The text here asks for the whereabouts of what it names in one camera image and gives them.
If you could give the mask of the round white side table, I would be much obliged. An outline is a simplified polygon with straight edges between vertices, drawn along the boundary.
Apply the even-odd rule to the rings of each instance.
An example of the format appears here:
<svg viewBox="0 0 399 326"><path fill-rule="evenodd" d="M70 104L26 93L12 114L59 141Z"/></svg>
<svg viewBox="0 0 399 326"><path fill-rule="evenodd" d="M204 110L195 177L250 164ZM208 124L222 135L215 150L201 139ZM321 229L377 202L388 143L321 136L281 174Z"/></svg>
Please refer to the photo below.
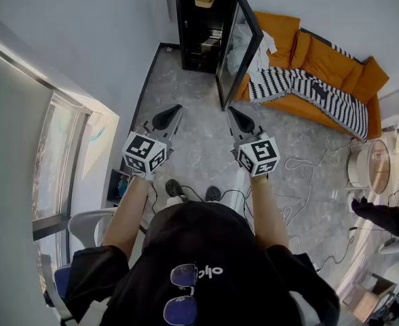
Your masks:
<svg viewBox="0 0 399 326"><path fill-rule="evenodd" d="M352 145L347 174L347 189L366 189L382 194L391 175L391 158L387 145L381 139Z"/></svg>

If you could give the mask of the black t-shirt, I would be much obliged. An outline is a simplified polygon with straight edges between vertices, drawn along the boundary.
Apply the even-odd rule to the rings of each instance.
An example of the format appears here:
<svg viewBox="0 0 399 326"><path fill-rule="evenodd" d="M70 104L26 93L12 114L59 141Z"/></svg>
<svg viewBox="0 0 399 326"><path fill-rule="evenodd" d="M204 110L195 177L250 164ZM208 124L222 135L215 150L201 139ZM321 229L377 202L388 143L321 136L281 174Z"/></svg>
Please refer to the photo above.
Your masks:
<svg viewBox="0 0 399 326"><path fill-rule="evenodd" d="M198 269L193 289L183 291L170 275L183 264ZM138 261L128 265L117 247L74 254L66 306L81 319L94 301L108 300L101 326L169 326L164 307L192 295L194 326L337 326L340 303L335 291L286 247L266 249L245 219L218 203L171 206Z"/></svg>

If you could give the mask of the white plastic chair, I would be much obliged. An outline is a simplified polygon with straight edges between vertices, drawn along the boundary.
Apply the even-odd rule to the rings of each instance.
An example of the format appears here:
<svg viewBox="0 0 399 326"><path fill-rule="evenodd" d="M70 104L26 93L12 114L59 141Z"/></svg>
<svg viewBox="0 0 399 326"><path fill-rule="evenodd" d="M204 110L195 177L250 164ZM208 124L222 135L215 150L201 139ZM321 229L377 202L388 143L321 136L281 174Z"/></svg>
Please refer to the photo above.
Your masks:
<svg viewBox="0 0 399 326"><path fill-rule="evenodd" d="M73 215L68 230L84 248L99 247L116 209L111 207Z"/></svg>

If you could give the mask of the black white striped blanket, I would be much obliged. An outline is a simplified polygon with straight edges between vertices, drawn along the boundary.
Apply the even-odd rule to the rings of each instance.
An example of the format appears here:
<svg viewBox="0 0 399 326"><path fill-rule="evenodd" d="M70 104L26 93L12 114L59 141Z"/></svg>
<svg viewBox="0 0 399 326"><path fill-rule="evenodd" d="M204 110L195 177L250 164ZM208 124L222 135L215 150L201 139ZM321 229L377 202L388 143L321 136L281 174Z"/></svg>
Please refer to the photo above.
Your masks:
<svg viewBox="0 0 399 326"><path fill-rule="evenodd" d="M315 121L361 141L379 135L376 94L361 88L366 65L317 39L298 44L290 65L264 70L259 84L245 77L236 98Z"/></svg>

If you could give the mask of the black clog shoe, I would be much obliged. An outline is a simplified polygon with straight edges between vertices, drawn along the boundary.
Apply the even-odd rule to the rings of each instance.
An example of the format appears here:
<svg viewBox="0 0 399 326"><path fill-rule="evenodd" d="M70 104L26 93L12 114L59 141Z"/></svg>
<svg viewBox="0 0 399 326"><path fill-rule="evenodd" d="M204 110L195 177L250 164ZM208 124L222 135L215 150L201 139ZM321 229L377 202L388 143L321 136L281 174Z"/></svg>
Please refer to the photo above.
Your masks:
<svg viewBox="0 0 399 326"><path fill-rule="evenodd" d="M166 182L165 190L166 190L167 194L169 195L169 197L171 197L171 198L180 197L183 199L186 197L181 185L175 179L170 179Z"/></svg>
<svg viewBox="0 0 399 326"><path fill-rule="evenodd" d="M210 186L206 191L205 201L206 202L220 202L221 201L221 191L216 186Z"/></svg>

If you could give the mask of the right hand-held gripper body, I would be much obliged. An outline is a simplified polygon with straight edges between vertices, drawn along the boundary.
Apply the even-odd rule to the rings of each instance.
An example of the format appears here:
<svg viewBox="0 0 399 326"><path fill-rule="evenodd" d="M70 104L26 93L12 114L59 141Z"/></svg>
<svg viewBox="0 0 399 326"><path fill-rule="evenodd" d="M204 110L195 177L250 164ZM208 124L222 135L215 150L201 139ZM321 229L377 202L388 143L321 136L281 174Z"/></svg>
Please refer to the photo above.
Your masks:
<svg viewBox="0 0 399 326"><path fill-rule="evenodd" d="M240 167L251 177L268 175L276 169L280 153L274 137L270 137L261 126L251 132L242 132L238 127L230 129L234 139L231 150Z"/></svg>

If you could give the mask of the black cabinet with glass door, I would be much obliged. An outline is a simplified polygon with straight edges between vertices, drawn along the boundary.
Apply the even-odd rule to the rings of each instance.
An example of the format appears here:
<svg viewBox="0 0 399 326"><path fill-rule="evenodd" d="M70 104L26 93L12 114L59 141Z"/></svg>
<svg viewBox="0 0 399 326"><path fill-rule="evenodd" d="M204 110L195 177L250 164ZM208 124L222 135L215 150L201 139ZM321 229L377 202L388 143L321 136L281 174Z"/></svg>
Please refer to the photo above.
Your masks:
<svg viewBox="0 0 399 326"><path fill-rule="evenodd" d="M183 69L212 73L216 79L223 25L232 1L214 0L211 8L202 8L194 0L176 0Z"/></svg>

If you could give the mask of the person's left forearm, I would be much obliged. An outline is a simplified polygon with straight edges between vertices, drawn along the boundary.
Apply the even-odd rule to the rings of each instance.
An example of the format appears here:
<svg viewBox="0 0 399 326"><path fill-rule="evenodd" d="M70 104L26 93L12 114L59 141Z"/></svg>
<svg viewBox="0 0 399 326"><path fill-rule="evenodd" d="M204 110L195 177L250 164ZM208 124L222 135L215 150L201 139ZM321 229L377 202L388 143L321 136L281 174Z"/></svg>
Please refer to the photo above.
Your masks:
<svg viewBox="0 0 399 326"><path fill-rule="evenodd" d="M151 182L132 178L105 232L102 245L114 246L130 259L140 228Z"/></svg>

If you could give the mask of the person's right forearm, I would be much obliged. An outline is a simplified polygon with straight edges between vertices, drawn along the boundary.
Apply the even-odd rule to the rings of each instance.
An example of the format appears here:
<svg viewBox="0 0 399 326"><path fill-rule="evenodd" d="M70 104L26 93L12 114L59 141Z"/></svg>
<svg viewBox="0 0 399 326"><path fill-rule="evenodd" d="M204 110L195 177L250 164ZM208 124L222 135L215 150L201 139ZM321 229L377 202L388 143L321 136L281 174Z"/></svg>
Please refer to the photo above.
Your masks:
<svg viewBox="0 0 399 326"><path fill-rule="evenodd" d="M288 232L268 178L251 177L250 184L256 239L264 249L275 245L288 248Z"/></svg>

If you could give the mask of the white crumpled clothes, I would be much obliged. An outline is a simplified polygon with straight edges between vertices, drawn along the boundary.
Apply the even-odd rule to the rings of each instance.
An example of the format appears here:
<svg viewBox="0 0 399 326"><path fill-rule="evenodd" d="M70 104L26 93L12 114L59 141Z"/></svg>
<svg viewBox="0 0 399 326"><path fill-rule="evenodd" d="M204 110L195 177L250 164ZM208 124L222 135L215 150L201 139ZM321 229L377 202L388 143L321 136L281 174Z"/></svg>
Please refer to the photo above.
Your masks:
<svg viewBox="0 0 399 326"><path fill-rule="evenodd" d="M227 55L227 69L231 75L238 72L242 64L244 55L248 49L252 33L250 27L244 24L236 24L233 34L230 38L230 51ZM266 31L263 31L263 39L260 42L259 48L254 53L253 59L249 61L248 74L250 80L254 84L259 84L261 79L261 71L268 70L269 57L267 53L274 54L278 51L275 45L274 38Z"/></svg>

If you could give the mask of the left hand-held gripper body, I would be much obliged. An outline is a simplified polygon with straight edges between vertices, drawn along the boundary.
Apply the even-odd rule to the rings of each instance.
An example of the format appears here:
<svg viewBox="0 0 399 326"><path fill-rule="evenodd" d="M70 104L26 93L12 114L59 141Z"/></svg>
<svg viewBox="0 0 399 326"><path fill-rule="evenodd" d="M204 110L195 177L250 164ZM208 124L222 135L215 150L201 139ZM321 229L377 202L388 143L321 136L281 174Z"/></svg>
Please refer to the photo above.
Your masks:
<svg viewBox="0 0 399 326"><path fill-rule="evenodd" d="M145 121L130 132L123 147L123 159L134 173L150 177L173 153L174 123L155 125Z"/></svg>

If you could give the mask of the orange sofa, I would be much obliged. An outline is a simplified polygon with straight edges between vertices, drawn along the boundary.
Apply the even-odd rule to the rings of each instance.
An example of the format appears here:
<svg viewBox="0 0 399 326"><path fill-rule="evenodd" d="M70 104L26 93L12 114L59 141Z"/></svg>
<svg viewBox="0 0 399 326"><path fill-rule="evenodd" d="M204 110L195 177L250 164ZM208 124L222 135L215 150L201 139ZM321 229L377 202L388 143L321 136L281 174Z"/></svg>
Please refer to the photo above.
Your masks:
<svg viewBox="0 0 399 326"><path fill-rule="evenodd" d="M275 42L267 50L268 67L259 81L246 74L237 101L257 102L361 140L382 134L378 92L389 80L377 61L360 62L337 45L301 29L290 16L255 12L264 36Z"/></svg>

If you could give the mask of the dark tinted glasses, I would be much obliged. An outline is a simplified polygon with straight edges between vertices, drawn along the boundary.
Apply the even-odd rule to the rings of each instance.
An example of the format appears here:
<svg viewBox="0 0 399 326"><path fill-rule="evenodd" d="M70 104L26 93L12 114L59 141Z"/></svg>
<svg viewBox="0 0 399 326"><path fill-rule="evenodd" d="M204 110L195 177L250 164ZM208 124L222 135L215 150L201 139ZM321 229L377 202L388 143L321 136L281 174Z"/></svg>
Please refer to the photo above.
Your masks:
<svg viewBox="0 0 399 326"><path fill-rule="evenodd" d="M193 326L197 319L197 301L194 297L198 281L195 264L182 264L170 273L170 282L180 290L190 289L184 295L168 300L163 311L165 322L170 326Z"/></svg>

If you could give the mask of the small black shelf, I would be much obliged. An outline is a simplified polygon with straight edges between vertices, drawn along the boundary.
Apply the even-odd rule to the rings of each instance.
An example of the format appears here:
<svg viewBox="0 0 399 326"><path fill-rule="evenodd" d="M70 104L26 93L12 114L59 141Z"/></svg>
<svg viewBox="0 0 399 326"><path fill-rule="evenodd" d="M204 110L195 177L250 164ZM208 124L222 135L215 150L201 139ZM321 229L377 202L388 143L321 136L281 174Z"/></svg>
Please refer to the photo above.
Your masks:
<svg viewBox="0 0 399 326"><path fill-rule="evenodd" d="M113 169L109 179L107 202L113 206L118 206L128 188L129 182L130 175L128 173Z"/></svg>

